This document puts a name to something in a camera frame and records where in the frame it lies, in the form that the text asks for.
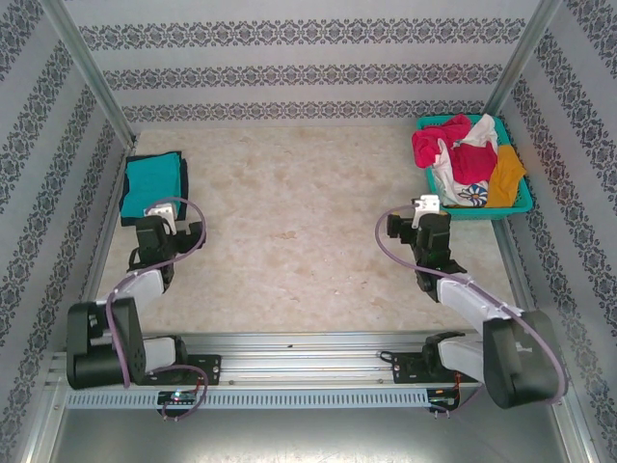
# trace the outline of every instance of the black cloth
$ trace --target black cloth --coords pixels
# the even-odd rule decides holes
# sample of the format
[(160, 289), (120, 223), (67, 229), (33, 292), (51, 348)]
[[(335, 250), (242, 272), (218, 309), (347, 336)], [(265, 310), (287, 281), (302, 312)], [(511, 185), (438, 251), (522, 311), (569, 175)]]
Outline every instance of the black cloth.
[[(163, 156), (165, 154), (170, 154), (173, 152), (176, 152), (178, 156), (180, 157), (180, 198), (184, 200), (188, 200), (189, 199), (189, 173), (188, 173), (188, 167), (186, 164), (186, 159), (182, 159), (182, 151), (168, 151), (162, 154), (148, 154), (146, 156), (128, 156), (126, 158), (126, 165), (128, 165), (129, 162), (140, 161), (142, 159), (148, 159), (149, 157)], [(122, 210), (122, 205), (124, 204), (124, 198), (128, 194), (129, 190), (130, 190), (130, 185), (128, 182), (128, 175), (126, 174), (126, 169), (124, 169), (124, 184), (122, 186), (122, 196), (120, 198), (120, 210)], [(180, 221), (180, 220), (186, 219), (186, 207), (187, 207), (186, 203), (180, 203), (180, 210), (177, 212), (176, 220)], [(135, 225), (135, 222), (141, 218), (142, 217), (121, 217), (120, 225), (123, 227), (133, 227)]]

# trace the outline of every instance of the teal folded cloth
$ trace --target teal folded cloth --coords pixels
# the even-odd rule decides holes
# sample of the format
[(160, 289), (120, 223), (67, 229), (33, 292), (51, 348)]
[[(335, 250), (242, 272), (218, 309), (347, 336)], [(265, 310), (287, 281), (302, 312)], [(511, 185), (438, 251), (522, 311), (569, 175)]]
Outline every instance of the teal folded cloth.
[[(170, 196), (180, 196), (180, 155), (170, 152), (129, 162), (126, 166), (128, 193), (124, 197), (121, 217), (144, 217), (151, 204)], [(174, 202), (176, 214), (180, 201)]]

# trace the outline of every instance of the red cloth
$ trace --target red cloth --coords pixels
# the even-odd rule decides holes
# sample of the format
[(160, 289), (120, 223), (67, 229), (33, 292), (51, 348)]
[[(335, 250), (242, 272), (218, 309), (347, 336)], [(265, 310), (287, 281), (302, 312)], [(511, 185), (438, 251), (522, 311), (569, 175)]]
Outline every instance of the red cloth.
[(491, 179), (497, 165), (497, 155), (491, 143), (487, 143), (485, 147), (473, 147), (463, 143), (450, 150), (450, 161), (454, 179), (464, 185), (471, 185)]
[(451, 149), (453, 143), (463, 140), (470, 130), (471, 120), (464, 114), (458, 114), (443, 125), (429, 126), (417, 131), (412, 135), (416, 165), (422, 169), (432, 166), (435, 164), (435, 156), (442, 152), (437, 144), (439, 139), (444, 140), (448, 149)]

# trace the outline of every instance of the teal basket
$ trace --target teal basket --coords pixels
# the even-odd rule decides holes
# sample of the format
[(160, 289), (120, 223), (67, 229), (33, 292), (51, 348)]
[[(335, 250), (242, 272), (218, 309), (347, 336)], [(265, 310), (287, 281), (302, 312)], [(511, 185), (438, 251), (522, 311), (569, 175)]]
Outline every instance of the teal basket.
[[(452, 119), (454, 115), (448, 116), (431, 116), (427, 118), (420, 118), (417, 120), (417, 129), (420, 130), (429, 125), (442, 125), (443, 123)], [(477, 123), (482, 116), (468, 115), (472, 123)], [(510, 145), (510, 138), (505, 131), (503, 122), (498, 118), (495, 119), (495, 131), (497, 132), (497, 143), (499, 145)], [(425, 169), (426, 178), (428, 179), (428, 187), (431, 193), (439, 194), (435, 179), (433, 178), (433, 169), (430, 167)], [(521, 212), (528, 212), (533, 207), (533, 201), (529, 194), (529, 188), (521, 178), (519, 183), (519, 191), (517, 193), (517, 199), (514, 201), (512, 207), (443, 207), (442, 209), (447, 211), (452, 216), (452, 220), (500, 220), (512, 214), (518, 214)]]

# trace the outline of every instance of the marble floor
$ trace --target marble floor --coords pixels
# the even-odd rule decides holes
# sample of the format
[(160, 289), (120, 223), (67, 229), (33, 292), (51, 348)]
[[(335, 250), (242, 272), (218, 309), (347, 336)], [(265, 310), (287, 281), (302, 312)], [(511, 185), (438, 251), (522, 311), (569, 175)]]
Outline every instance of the marble floor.
[[(182, 150), (207, 242), (140, 314), (145, 332), (345, 332), (468, 328), (374, 242), (381, 213), (427, 193), (405, 126), (150, 130), (137, 154)], [(197, 215), (189, 213), (189, 219)], [(136, 246), (118, 224), (99, 294)], [(387, 241), (398, 256), (411, 249)], [(453, 257), (507, 301), (491, 223), (454, 222)]]

